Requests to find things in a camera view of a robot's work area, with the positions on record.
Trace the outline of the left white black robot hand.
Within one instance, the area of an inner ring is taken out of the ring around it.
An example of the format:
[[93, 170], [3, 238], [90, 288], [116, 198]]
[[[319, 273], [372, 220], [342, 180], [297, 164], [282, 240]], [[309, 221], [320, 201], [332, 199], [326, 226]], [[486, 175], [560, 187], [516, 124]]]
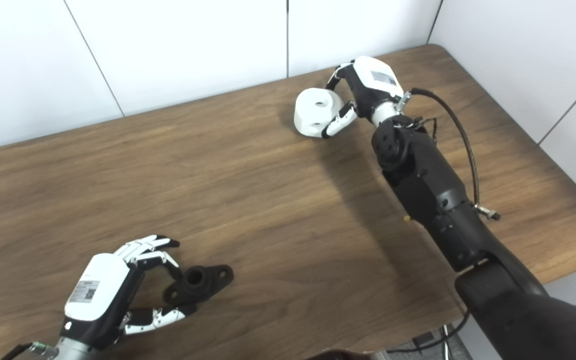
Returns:
[[133, 309], [146, 272], [162, 266], [173, 280], [181, 268], [166, 248], [179, 242], [152, 234], [129, 241], [113, 252], [94, 255], [64, 306], [60, 336], [85, 351], [103, 351], [126, 335], [151, 332], [194, 314], [195, 304]]

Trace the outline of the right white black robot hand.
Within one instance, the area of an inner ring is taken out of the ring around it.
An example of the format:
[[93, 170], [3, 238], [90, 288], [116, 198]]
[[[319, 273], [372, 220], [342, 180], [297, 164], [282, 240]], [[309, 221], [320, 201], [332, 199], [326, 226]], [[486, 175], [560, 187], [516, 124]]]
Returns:
[[384, 121], [402, 115], [412, 97], [388, 64], [368, 55], [339, 64], [324, 88], [333, 92], [341, 81], [347, 83], [353, 99], [323, 127], [320, 132], [323, 139], [333, 137], [357, 119], [366, 119], [378, 128]]

